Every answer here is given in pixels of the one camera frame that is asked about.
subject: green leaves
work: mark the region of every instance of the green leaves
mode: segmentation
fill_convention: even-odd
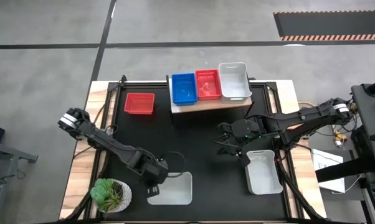
[[[98,208],[104,212],[117,208],[122,203],[122,187],[111,179],[97,179],[90,191]]]

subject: black tabletop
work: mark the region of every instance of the black tabletop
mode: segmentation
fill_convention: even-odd
[[[351,91],[358,107],[362,124],[368,137],[375,134],[375,97],[369,96],[363,86],[352,86]],[[375,141],[371,142],[371,150],[375,158]]]
[[[253,89],[253,113],[263,112],[264,99],[260,88]],[[152,115],[130,115],[123,111],[128,92],[155,94]],[[123,144],[139,146],[156,157],[167,151],[179,151],[187,160],[186,171],[192,174],[192,202],[189,205],[150,205],[139,177],[124,168],[116,156],[110,156],[104,173],[127,183],[132,189],[129,207],[118,213],[106,214],[106,220],[122,221],[251,221],[285,220],[284,194],[253,195],[249,192],[245,170],[236,158],[216,154],[219,146],[212,139],[222,133],[220,122],[244,117],[244,109],[200,111],[174,114],[171,117],[167,88],[125,88],[115,124],[120,127],[114,138]],[[259,139],[253,150],[272,149],[270,139]],[[170,172],[182,168],[180,158],[168,157]]]

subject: potted plant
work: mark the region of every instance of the potted plant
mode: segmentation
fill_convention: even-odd
[[[99,211],[104,213],[120,212],[131,203],[130,187],[115,179],[97,179],[90,190],[90,196]]]

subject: white pot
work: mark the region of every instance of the white pot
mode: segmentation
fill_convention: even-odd
[[[103,213],[115,213],[115,212],[120,212],[124,209],[127,208],[127,206],[130,205],[131,203],[131,199],[132,199],[132,191],[130,189],[130,186],[128,186],[126,183],[122,182],[122,181],[119,181],[119,180],[115,180],[115,179],[111,179],[113,180],[114,182],[120,184],[123,188],[123,198],[122,198],[122,203],[119,204],[117,207],[115,207],[114,209],[110,210],[110,211],[102,211],[98,208],[99,211],[103,212]]]

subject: white paper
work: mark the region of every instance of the white paper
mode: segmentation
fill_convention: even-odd
[[[316,149],[313,149],[312,152],[313,152],[312,162],[313,162],[313,167],[315,168],[315,170],[337,165],[338,162],[339,163],[344,162],[343,157],[341,156],[336,156],[336,155],[323,152],[323,151],[319,151]],[[344,193],[345,192],[344,178],[319,183],[319,187],[323,187],[325,189]]]

